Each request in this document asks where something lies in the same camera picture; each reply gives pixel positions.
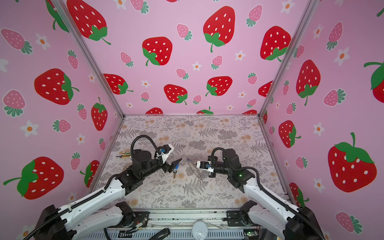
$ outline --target pink wallpaper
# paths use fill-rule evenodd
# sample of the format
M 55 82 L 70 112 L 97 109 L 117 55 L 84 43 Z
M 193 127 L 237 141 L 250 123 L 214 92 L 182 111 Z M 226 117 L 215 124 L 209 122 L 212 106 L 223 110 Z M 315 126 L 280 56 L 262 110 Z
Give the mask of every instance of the pink wallpaper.
M 295 201 L 329 240 L 382 235 L 383 7 L 322 1 L 267 109 Z
M 259 111 L 307 0 L 67 0 L 126 114 Z
M 119 119 L 49 2 L 6 1 L 0 29 L 0 229 L 22 239 L 86 194 Z

